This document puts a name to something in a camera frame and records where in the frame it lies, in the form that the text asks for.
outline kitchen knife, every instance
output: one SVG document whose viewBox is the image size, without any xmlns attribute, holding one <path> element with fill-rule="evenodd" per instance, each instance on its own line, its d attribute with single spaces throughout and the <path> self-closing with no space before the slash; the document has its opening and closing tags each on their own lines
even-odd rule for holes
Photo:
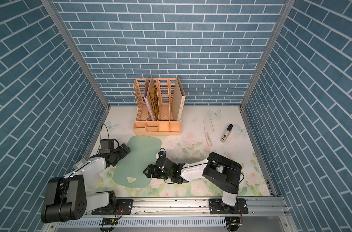
<svg viewBox="0 0 352 232">
<path fill-rule="evenodd" d="M 204 123 L 204 135 L 206 136 L 206 141 L 207 141 L 208 146 L 211 147 L 212 142 L 211 142 L 211 139 L 209 138 L 209 134 L 214 133 L 214 130 L 213 130 L 212 121 L 211 121 L 211 118 L 209 117 L 209 115 L 203 116 L 203 123 Z"/>
</svg>

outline knife handle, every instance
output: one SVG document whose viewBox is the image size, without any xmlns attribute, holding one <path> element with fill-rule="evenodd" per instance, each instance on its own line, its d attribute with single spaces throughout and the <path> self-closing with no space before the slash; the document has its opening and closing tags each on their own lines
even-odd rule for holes
<svg viewBox="0 0 352 232">
<path fill-rule="evenodd" d="M 211 142 L 211 139 L 209 138 L 209 133 L 208 132 L 204 132 L 204 135 L 206 136 L 206 141 L 207 141 L 207 144 L 208 146 L 212 146 L 212 142 Z"/>
</svg>

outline lead refill container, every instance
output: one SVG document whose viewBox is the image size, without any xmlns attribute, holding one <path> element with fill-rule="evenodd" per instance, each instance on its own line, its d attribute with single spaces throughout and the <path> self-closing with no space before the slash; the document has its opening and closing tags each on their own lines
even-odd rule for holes
<svg viewBox="0 0 352 232">
<path fill-rule="evenodd" d="M 222 138 L 221 138 L 221 140 L 220 140 L 221 143 L 225 143 L 225 141 L 226 141 L 227 137 L 229 137 L 229 134 L 231 133 L 231 130 L 232 130 L 232 129 L 233 129 L 233 124 L 230 124 L 230 125 L 227 127 L 227 129 L 226 129 L 224 135 L 222 136 Z"/>
</svg>

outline mounting plate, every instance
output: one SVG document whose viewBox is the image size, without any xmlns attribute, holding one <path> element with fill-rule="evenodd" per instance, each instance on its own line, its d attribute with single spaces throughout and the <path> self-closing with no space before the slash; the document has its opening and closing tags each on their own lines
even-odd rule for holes
<svg viewBox="0 0 352 232">
<path fill-rule="evenodd" d="M 132 199 L 117 199 L 118 213 L 117 211 L 114 211 L 113 213 L 113 210 L 105 210 L 105 209 L 102 210 L 102 208 L 99 208 L 99 209 L 93 210 L 91 214 L 92 215 L 114 215 L 114 214 L 130 215 L 132 210 L 132 203 L 133 203 Z"/>
<path fill-rule="evenodd" d="M 209 199 L 209 212 L 210 214 L 230 214 L 226 212 L 222 205 L 222 198 L 217 198 L 217 199 Z M 238 198 L 237 199 L 237 207 L 233 210 L 233 214 L 240 214 L 239 210 L 242 212 L 242 214 L 248 214 L 248 208 L 247 208 L 247 202 L 243 198 Z"/>
</svg>

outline table surface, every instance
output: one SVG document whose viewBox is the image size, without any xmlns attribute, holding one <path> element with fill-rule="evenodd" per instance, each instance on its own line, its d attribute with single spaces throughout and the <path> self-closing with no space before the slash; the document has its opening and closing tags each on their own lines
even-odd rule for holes
<svg viewBox="0 0 352 232">
<path fill-rule="evenodd" d="M 110 138 L 116 138 L 120 144 L 127 143 L 135 136 L 133 131 L 137 107 L 111 107 L 105 125 Z M 207 145 L 203 115 L 209 115 L 214 128 L 210 134 L 212 146 Z M 220 142 L 229 124 L 233 124 L 225 143 Z M 258 164 L 252 143 L 247 134 L 239 107 L 187 107 L 181 118 L 182 133 L 179 136 L 154 136 L 162 141 L 167 158 L 175 163 L 193 163 L 205 159 L 210 152 L 216 152 L 242 165 L 244 180 L 239 185 L 239 196 L 269 196 L 265 179 Z M 97 139 L 91 155 L 99 147 Z M 166 184 L 153 178 L 146 188 L 128 188 L 120 186 L 112 179 L 115 167 L 109 167 L 100 173 L 103 178 L 99 186 L 88 194 L 114 190 L 117 197 L 190 197 L 221 196 L 222 190 L 206 179 L 195 179 L 189 183 Z"/>
</svg>

